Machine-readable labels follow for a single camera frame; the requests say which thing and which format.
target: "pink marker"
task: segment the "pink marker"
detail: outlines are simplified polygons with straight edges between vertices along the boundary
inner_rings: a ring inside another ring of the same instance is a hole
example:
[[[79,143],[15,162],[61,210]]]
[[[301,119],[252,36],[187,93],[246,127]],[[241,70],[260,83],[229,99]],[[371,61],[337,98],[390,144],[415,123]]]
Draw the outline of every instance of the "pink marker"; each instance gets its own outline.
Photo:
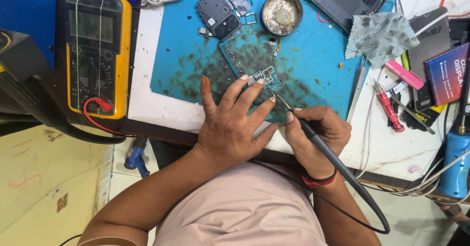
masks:
[[[415,73],[407,71],[395,60],[390,60],[385,63],[385,66],[388,67],[392,72],[398,75],[403,81],[409,84],[414,89],[418,90],[424,86],[423,81]]]

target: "blue silicone repair mat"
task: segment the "blue silicone repair mat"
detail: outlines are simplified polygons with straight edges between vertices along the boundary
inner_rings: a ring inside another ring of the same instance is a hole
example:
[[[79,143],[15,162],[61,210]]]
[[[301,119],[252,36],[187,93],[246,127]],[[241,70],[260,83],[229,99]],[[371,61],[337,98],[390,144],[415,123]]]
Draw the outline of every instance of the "blue silicone repair mat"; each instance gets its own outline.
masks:
[[[150,88],[155,93],[190,102],[200,102],[201,75],[211,81],[216,104],[227,87],[237,78],[222,55],[216,37],[204,38],[197,34],[198,27],[206,27],[196,11],[199,0],[179,0],[166,3],[156,51]],[[356,68],[361,57],[345,60],[348,41],[339,27],[318,20],[318,9],[307,0],[301,0],[304,17],[299,27],[281,38],[281,50],[273,56],[277,44],[268,44],[268,35],[261,27],[260,11],[266,0],[247,0],[256,12],[258,23],[242,26],[240,36],[223,46],[227,56],[235,57],[233,66],[242,62],[241,73],[254,72],[273,65],[284,88],[279,94],[294,107],[314,105],[331,106],[343,119],[346,118]],[[394,2],[388,1],[381,11],[391,11]],[[258,99],[272,95],[269,89]],[[285,108],[276,104],[268,121],[282,122]]]

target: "forearm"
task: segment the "forearm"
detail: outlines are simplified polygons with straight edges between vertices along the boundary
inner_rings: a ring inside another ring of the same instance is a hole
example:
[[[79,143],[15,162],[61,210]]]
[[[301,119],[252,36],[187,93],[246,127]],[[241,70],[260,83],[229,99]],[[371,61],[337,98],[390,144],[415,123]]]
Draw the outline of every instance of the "forearm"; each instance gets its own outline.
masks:
[[[147,234],[186,194],[214,177],[222,168],[197,149],[146,177],[113,198],[86,227],[80,242],[95,237],[126,237],[147,244]]]
[[[341,177],[336,177],[331,184],[317,186],[315,191],[355,218],[368,224],[366,217],[354,201]],[[381,245],[372,230],[350,219],[320,197],[315,196],[315,194],[314,211],[329,246]]]

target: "circuit board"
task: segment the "circuit board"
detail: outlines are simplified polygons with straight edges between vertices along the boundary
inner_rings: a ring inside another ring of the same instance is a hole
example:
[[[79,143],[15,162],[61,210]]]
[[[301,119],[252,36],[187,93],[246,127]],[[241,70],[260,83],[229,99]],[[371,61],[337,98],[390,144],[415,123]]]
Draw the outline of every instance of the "circuit board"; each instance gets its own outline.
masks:
[[[278,92],[284,87],[282,81],[280,81],[279,77],[277,77],[276,68],[274,68],[274,66],[268,66],[268,68],[259,70],[253,75],[248,76],[248,84],[245,88],[248,88],[251,86],[251,84],[255,83],[258,79],[261,78],[264,78],[265,80],[265,86],[263,87],[263,90],[269,88],[271,90],[271,94]]]

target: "digital multimeter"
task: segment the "digital multimeter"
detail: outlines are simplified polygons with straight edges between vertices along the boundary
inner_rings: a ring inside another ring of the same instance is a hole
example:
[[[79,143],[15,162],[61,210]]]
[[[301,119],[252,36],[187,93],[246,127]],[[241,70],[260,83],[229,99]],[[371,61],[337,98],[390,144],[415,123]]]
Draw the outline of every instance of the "digital multimeter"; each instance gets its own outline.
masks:
[[[89,98],[103,99],[86,111],[120,119],[127,111],[132,7],[126,0],[66,0],[67,94],[71,110],[82,112]]]

